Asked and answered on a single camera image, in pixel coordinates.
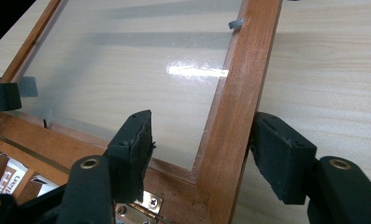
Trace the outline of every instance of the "glass pane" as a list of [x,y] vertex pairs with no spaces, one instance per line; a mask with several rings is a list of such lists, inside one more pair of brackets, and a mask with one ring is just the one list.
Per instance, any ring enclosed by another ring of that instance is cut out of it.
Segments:
[[153,157],[192,168],[240,4],[64,1],[23,71],[22,112],[109,141],[150,109]]

